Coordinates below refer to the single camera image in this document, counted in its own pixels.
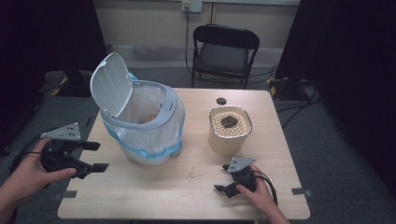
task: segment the trash can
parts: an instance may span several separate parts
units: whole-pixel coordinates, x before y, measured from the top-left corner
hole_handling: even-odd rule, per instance
[[[99,63],[90,87],[108,133],[130,161],[159,165],[180,153],[185,109],[175,90],[137,80],[118,53]]]

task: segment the round container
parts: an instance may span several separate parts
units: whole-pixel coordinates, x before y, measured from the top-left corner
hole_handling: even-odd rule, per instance
[[[252,131],[248,113],[240,106],[214,108],[210,111],[209,120],[209,145],[224,156],[238,152]]]

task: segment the person's right hand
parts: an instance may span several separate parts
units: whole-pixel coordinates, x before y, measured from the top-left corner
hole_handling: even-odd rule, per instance
[[[257,171],[254,172],[255,176],[262,176],[260,174],[261,170],[257,168],[254,164],[250,164],[250,169],[252,171]],[[271,223],[289,223],[286,217],[276,206],[264,180],[259,178],[256,179],[255,192],[251,192],[249,189],[245,188],[242,185],[236,185],[236,188],[239,190],[239,192],[249,198],[253,202],[253,204],[268,217]]]

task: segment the hand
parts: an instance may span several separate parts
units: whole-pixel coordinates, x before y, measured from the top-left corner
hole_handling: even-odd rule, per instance
[[[7,222],[16,206],[49,183],[66,179],[77,173],[67,168],[48,173],[40,163],[41,153],[49,139],[39,141],[0,188],[0,223]]]
[[[254,164],[250,164],[250,169],[252,171],[257,171],[254,172],[254,175],[261,176],[259,173],[261,170]],[[251,192],[242,185],[236,185],[236,188],[247,198],[249,198],[253,204],[268,217],[271,223],[289,223],[289,221],[276,206],[267,185],[262,179],[256,179],[255,192]]]

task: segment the wall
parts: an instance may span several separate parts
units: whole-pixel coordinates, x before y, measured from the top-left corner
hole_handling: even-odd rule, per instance
[[[126,61],[141,62],[143,66],[160,61],[181,65],[184,61],[187,23],[180,2],[94,3],[108,51],[116,51]],[[261,49],[256,66],[277,64],[296,11],[297,6],[203,3],[202,13],[189,16],[189,61],[194,28],[212,19],[213,23],[243,27],[258,35]]]

